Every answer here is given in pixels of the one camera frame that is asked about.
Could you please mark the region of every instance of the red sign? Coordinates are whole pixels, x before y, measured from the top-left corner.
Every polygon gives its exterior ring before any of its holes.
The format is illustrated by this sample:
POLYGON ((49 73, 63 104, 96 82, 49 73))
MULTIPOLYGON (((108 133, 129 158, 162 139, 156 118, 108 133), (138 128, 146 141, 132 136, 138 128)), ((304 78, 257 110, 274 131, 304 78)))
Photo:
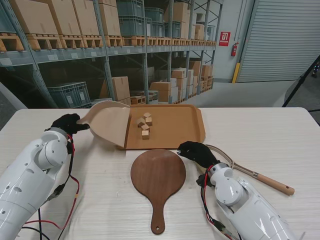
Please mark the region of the red sign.
POLYGON ((230 34, 231 34, 231 32, 229 32, 229 31, 222 31, 220 33, 219 46, 227 47, 229 45, 230 34))

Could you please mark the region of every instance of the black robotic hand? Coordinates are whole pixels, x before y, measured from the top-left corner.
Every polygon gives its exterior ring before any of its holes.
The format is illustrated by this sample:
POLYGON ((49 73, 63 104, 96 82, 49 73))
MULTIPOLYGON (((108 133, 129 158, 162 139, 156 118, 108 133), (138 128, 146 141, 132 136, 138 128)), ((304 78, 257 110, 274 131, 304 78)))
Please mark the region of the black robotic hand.
POLYGON ((180 156, 195 161, 203 168, 220 163, 211 150, 200 142, 186 141, 178 147, 180 156))
POLYGON ((88 124, 77 124, 79 119, 80 116, 76 113, 66 114, 55 120, 52 123, 51 128, 60 128, 71 136, 72 134, 76 134, 78 131, 90 128, 88 124))

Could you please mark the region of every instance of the metal shelving rack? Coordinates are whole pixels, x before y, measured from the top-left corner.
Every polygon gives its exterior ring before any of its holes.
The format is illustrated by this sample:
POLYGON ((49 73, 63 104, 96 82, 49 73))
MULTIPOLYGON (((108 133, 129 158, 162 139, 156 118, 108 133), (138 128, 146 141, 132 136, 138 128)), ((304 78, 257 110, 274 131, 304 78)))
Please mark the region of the metal shelving rack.
MULTIPOLYGON (((204 32, 205 36, 207 27, 208 27, 208 16, 210 11, 210 2, 214 1, 220 4, 220 10, 218 15, 218 24, 216 28, 215 41, 217 41, 217 36, 219 32, 219 23, 222 11, 223 0, 207 0, 206 4, 206 14, 205 14, 205 25, 204 32)), ((212 51, 212 59, 211 64, 214 61, 215 54, 215 46, 176 46, 176 45, 161 45, 161 46, 149 46, 145 44, 144 46, 118 46, 118 47, 107 47, 104 31, 102 28, 102 21, 99 10, 98 0, 93 0, 94 11, 96 15, 97 25, 99 29, 99 34, 102 36, 103 47, 97 48, 76 48, 76 49, 52 49, 52 50, 32 50, 25 33, 22 31, 22 28, 18 22, 18 19, 11 8, 11 5, 8 0, 0 0, 3 8, 7 16, 9 17, 17 35, 20 37, 21 42, 24 47, 24 51, 8 51, 0 53, 0 67, 13 67, 13 66, 21 66, 21 65, 30 65, 32 69, 32 77, 33 82, 39 89, 42 96, 48 101, 52 108, 57 108, 56 103, 52 99, 51 95, 48 92, 46 84, 41 76, 38 64, 49 63, 49 62, 57 62, 57 61, 67 61, 67 60, 76 60, 76 59, 87 59, 87 58, 104 58, 104 75, 108 85, 109 96, 115 100, 113 84, 112 84, 112 76, 109 65, 109 57, 110 56, 119 56, 119 55, 131 55, 131 54, 141 54, 142 55, 142 64, 143 68, 143 83, 144 83, 144 93, 146 96, 149 95, 149 86, 148 86, 148 61, 147 56, 148 53, 168 53, 167 58, 167 69, 168 76, 167 79, 170 79, 171 76, 171 61, 172 61, 172 52, 186 52, 186 69, 188 74, 189 69, 189 61, 190 61, 190 51, 201 51, 201 69, 200 76, 203 65, 203 56, 204 51, 212 51)), ((190 4, 190 19, 189 19, 189 31, 188 31, 188 39, 191 39, 191 31, 192 31, 192 20, 193 20, 193 12, 195 0, 189 0, 187 2, 190 4)), ((169 0, 169 25, 168 25, 168 33, 169 36, 172 36, 172 19, 173 19, 173 7, 174 0, 169 0)), ((145 16, 145 8, 143 3, 143 17, 145 16)), ((145 42, 147 43, 147 31, 146 31, 146 21, 144 21, 144 33, 145 33, 145 42)), ((197 87, 197 94, 200 94, 200 86, 197 87)), ((188 99, 189 93, 187 89, 186 100, 188 99)), ((149 103, 149 98, 146 97, 146 103, 149 103)))

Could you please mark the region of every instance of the fire extinguisher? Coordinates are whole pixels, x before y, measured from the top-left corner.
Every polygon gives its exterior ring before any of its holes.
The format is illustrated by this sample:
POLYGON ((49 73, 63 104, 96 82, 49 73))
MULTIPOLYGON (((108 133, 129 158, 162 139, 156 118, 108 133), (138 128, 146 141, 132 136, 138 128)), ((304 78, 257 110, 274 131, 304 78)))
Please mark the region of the fire extinguisher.
POLYGON ((231 48, 231 57, 234 57, 237 53, 237 45, 239 44, 239 42, 237 41, 235 44, 232 45, 232 48, 231 48))

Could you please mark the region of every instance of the white table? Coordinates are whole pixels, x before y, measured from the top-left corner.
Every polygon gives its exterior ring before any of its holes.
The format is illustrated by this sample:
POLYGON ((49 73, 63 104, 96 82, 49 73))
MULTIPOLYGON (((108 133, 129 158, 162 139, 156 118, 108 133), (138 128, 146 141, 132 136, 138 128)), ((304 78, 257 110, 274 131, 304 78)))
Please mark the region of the white table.
MULTIPOLYGON (((60 116, 87 109, 23 109, 0 132, 0 172, 20 151, 37 139, 60 116)), ((284 216, 299 238, 320 236, 320 128, 302 108, 202 108, 205 143, 217 146, 234 161, 295 188, 293 196, 235 170, 247 178, 284 216)), ((183 159, 186 180, 164 207, 165 231, 154 235, 150 229, 152 206, 131 183, 130 169, 142 150, 118 151, 100 144, 90 131, 74 135, 75 158, 72 174, 80 181, 78 205, 65 240, 224 240, 207 222, 196 184, 199 172, 193 162, 183 159)), ((68 164, 58 175, 64 182, 68 164)), ((71 208, 76 184, 70 181, 63 193, 41 208, 42 219, 63 226, 71 208)), ((207 190, 211 215, 234 232, 218 208, 214 193, 207 190)), ((60 231, 43 223, 51 240, 60 231)), ((39 234, 23 229, 17 240, 38 240, 39 234)))

